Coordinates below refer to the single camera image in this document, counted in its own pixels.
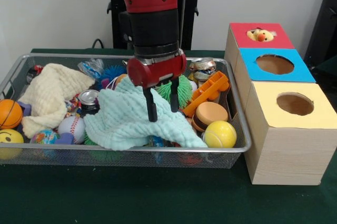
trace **blue spiky ball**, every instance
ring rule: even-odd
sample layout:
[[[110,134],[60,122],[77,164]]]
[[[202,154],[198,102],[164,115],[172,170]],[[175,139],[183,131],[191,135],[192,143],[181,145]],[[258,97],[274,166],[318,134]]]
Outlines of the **blue spiky ball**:
[[[103,88],[101,84],[102,80],[109,79],[109,81],[112,81],[122,74],[126,74],[126,68],[123,66],[114,65],[109,67],[108,69],[105,69],[102,76],[98,80],[98,89],[101,90]]]

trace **metal basket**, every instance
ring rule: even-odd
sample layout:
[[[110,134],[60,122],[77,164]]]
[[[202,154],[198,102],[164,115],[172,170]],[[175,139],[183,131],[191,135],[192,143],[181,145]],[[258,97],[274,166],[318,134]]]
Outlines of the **metal basket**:
[[[27,88],[26,74],[36,64],[62,64],[78,70],[77,65],[90,58],[102,59],[105,67],[123,65],[130,56],[74,55],[74,54],[27,54],[20,57],[0,84],[1,99],[17,100]],[[48,145],[0,143],[2,153],[20,152],[9,160],[0,159],[0,164],[38,165],[85,165],[85,166],[129,166],[129,167],[196,167],[231,168],[240,154],[251,146],[251,137],[240,104],[235,79],[230,65],[223,59],[214,59],[217,69],[226,74],[231,87],[220,96],[219,104],[229,112],[229,122],[235,127],[237,141],[230,149],[212,148],[151,148],[134,147],[126,151],[112,151],[92,145]]]

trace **wooden box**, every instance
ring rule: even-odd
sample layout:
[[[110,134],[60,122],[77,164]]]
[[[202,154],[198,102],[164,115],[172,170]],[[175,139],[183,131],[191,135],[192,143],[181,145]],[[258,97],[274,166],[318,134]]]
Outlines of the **wooden box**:
[[[258,42],[250,39],[247,32],[254,29],[268,30],[276,34],[269,42]],[[275,23],[231,23],[226,43],[225,59],[235,72],[240,48],[294,48],[280,24]]]
[[[252,82],[245,114],[253,184],[320,184],[337,146],[337,114],[317,84]]]
[[[244,111],[252,80],[315,83],[295,49],[241,48],[234,75]]]

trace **table surface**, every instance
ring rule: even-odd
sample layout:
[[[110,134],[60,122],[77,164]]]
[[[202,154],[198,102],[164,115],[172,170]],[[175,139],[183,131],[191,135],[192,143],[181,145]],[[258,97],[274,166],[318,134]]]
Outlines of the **table surface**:
[[[125,54],[120,50],[33,50]],[[222,57],[223,51],[188,56]],[[230,170],[0,166],[2,223],[336,223],[337,156],[320,186],[253,186]]]

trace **baseball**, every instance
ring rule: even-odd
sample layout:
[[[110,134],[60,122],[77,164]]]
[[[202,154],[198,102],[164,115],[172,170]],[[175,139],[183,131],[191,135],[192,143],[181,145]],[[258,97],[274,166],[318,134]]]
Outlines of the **baseball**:
[[[74,143],[82,144],[85,135],[84,120],[77,116],[67,117],[58,126],[58,133],[71,133],[74,136]]]

